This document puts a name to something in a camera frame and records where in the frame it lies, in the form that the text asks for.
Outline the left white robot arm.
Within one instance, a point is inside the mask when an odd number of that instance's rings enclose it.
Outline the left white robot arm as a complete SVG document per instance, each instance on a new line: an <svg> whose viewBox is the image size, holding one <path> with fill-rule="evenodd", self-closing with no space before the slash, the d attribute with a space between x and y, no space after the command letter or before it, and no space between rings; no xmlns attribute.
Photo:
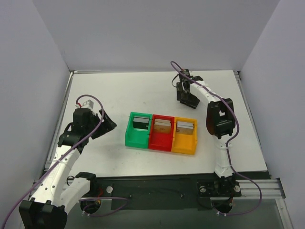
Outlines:
<svg viewBox="0 0 305 229"><path fill-rule="evenodd" d="M90 108L77 108L73 121L60 135L55 157L49 170L38 182L39 187L30 200L23 200L19 213L27 229L63 229L69 211L83 196L98 193L97 177L93 173L80 172L67 189L64 184L79 156L88 144L89 138L96 139L116 127L107 113L98 114Z"/></svg>

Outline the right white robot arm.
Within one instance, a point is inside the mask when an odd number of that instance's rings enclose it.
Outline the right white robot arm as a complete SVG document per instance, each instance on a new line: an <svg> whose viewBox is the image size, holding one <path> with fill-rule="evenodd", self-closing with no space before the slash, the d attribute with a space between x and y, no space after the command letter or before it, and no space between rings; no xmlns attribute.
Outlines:
<svg viewBox="0 0 305 229"><path fill-rule="evenodd" d="M236 193L235 172L229 155L229 144L239 134L239 123L233 101L212 91L200 76L177 74L177 101L195 109L200 102L206 105L206 128L215 143L215 180L212 193L217 197L233 197Z"/></svg>

